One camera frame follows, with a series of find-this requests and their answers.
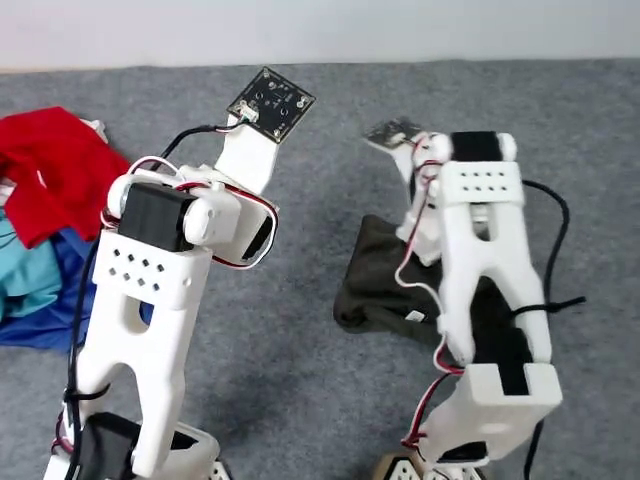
fabric pile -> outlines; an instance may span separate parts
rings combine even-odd
[[[0,344],[67,351],[80,274],[128,162],[60,107],[0,120]],[[95,285],[84,299],[81,339]]]

black cable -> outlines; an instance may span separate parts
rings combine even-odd
[[[229,125],[229,126],[200,125],[198,127],[188,128],[180,132],[178,135],[176,135],[176,137],[173,140],[171,140],[171,143],[167,146],[167,148],[164,149],[164,151],[160,154],[160,156],[162,158],[167,158],[176,149],[176,147],[180,145],[180,142],[182,142],[182,140],[184,140],[190,135],[195,135],[196,133],[228,133],[228,132],[231,132],[232,130],[235,130],[240,125],[245,125],[247,123],[248,122],[245,120],[240,120],[235,125]],[[156,163],[151,166],[150,170],[154,170],[154,171],[158,170],[160,166],[161,166],[160,163]]]
[[[0,249],[3,249],[4,247],[6,247],[7,245],[9,245],[11,242],[13,242],[15,239],[17,238],[17,235],[14,235],[13,237],[11,237],[9,240],[7,240],[6,242],[4,242],[2,245],[0,245]]]
[[[67,388],[65,390],[64,399],[67,403],[67,409],[71,409],[71,421],[73,423],[73,452],[69,459],[69,469],[65,475],[65,480],[73,480],[76,469],[80,463],[80,450],[82,447],[82,428],[80,426],[80,400],[83,395],[78,394],[78,340],[80,337],[80,325],[82,323],[82,311],[84,307],[84,297],[87,291],[87,283],[89,282],[89,272],[91,264],[98,250],[100,237],[96,238],[84,261],[82,267],[82,276],[80,277],[80,285],[78,287],[78,299],[76,300],[76,308],[73,314],[73,323],[71,325],[71,348],[69,349],[69,364],[67,370]]]
[[[551,198],[553,198],[556,203],[560,206],[560,210],[562,211],[562,223],[560,225],[560,229],[558,230],[558,235],[556,237],[555,242],[553,242],[553,247],[551,248],[551,253],[549,254],[549,258],[547,259],[547,265],[544,269],[544,277],[542,280],[542,291],[544,294],[544,305],[527,305],[525,307],[519,308],[512,312],[512,315],[518,315],[520,313],[529,312],[533,310],[545,310],[553,313],[554,311],[558,311],[562,308],[569,307],[571,305],[576,305],[578,303],[583,303],[587,299],[585,297],[577,297],[566,302],[554,303],[551,301],[551,278],[553,276],[553,269],[555,267],[556,259],[558,258],[558,253],[560,253],[560,247],[562,247],[562,242],[564,241],[564,237],[567,235],[567,230],[569,229],[569,222],[571,220],[571,215],[569,211],[569,205],[564,198],[562,198],[559,194],[553,191],[548,186],[534,182],[533,180],[523,180],[523,185],[526,185],[530,188],[535,188],[536,190],[540,190],[543,193],[546,193]],[[530,480],[531,478],[531,468],[533,467],[533,461],[536,456],[536,452],[538,451],[538,444],[540,443],[540,436],[542,435],[542,429],[544,427],[544,420],[540,420],[536,427],[533,430],[533,435],[531,437],[531,443],[529,444],[529,450],[527,451],[527,458],[524,463],[523,474],[525,480]]]

blue cloth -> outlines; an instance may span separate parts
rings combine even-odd
[[[60,230],[50,238],[62,277],[58,299],[41,310],[22,318],[9,318],[0,324],[0,344],[54,349],[67,352],[71,345],[71,324],[78,297],[82,267],[89,253],[90,243],[82,240],[74,230]],[[96,286],[87,284],[82,310],[80,343],[84,342]],[[140,314],[149,322],[153,307],[140,305]]]
[[[56,301],[61,287],[51,244],[27,250],[0,208],[0,319],[40,310]]]

black strap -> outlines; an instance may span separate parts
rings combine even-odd
[[[517,308],[511,312],[511,318],[515,318],[518,315],[526,312],[533,312],[537,310],[544,310],[548,313],[558,313],[560,310],[564,310],[565,308],[573,307],[574,305],[578,305],[580,303],[585,303],[587,301],[586,297],[576,297],[571,300],[566,300],[564,302],[549,302],[539,305],[527,305],[524,307]]]
[[[104,396],[108,391],[111,384],[108,383],[106,387],[96,393],[79,393],[78,391],[71,391],[66,389],[64,394],[62,395],[62,399],[65,403],[69,403],[72,400],[97,400],[98,398]]]

black circuit board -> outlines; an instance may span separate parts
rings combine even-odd
[[[411,139],[423,131],[424,128],[417,123],[401,117],[379,123],[365,133],[364,138],[375,145],[394,149],[403,143],[411,143]]]
[[[315,100],[282,75],[264,67],[227,107],[227,112],[240,118],[242,108],[248,106],[258,112],[258,119],[250,125],[274,142],[282,143]]]

